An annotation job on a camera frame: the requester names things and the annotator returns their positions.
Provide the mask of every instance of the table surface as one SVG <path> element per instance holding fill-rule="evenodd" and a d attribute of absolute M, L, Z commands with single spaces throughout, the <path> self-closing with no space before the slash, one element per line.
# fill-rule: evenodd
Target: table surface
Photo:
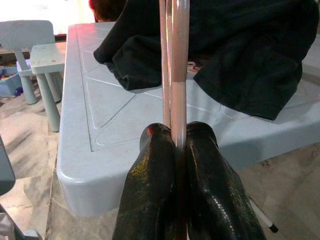
<path fill-rule="evenodd" d="M 124 90 L 93 51 L 113 23 L 69 27 L 57 175 L 70 209 L 100 215 L 118 206 L 143 129 L 162 122 L 161 88 Z M 296 94 L 275 121 L 227 108 L 187 79 L 187 122 L 213 127 L 220 150 L 240 169 L 320 141 L 320 37 Z"/>
<path fill-rule="evenodd" d="M 30 54 L 33 74 L 63 72 L 66 60 L 66 43 L 35 45 Z"/>

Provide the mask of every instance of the dark green fabric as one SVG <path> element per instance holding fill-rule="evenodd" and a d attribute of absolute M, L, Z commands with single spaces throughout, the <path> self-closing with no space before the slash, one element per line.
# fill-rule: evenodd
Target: dark green fabric
<path fill-rule="evenodd" d="M 128 0 L 94 52 L 126 90 L 161 85 L 158 0 Z M 209 56 L 194 76 L 221 104 L 274 120 L 295 93 L 319 21 L 314 0 L 191 0 L 189 57 Z"/>

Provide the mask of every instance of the person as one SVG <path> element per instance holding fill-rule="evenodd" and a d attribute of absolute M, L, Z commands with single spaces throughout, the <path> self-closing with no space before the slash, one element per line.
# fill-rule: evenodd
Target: person
<path fill-rule="evenodd" d="M 126 5 L 126 0 L 89 0 L 97 22 L 115 22 Z"/>

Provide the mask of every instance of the black cloth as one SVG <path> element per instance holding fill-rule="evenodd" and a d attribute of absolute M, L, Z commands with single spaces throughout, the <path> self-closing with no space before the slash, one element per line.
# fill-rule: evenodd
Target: black cloth
<path fill-rule="evenodd" d="M 188 55 L 208 57 L 194 80 L 221 104 L 274 120 L 297 89 L 318 21 L 314 0 L 191 0 Z M 128 0 L 94 57 L 126 90 L 159 86 L 159 1 Z"/>
<path fill-rule="evenodd" d="M 185 216 L 190 240 L 265 240 L 238 174 L 210 126 L 187 126 Z M 113 240 L 176 239 L 178 190 L 170 130 L 149 125 L 127 174 Z"/>

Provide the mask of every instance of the tiled floor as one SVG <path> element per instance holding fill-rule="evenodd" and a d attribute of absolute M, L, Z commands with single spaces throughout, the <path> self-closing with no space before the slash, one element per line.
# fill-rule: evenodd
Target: tiled floor
<path fill-rule="evenodd" d="M 68 210 L 55 174 L 58 133 L 49 130 L 42 100 L 26 105 L 20 96 L 0 104 L 0 134 L 17 178 L 0 202 L 19 227 L 36 229 L 48 240 L 110 240 L 116 209 L 91 218 L 75 217 Z M 320 143 L 239 174 L 247 192 L 280 229 L 271 233 L 262 223 L 268 240 L 320 239 Z"/>

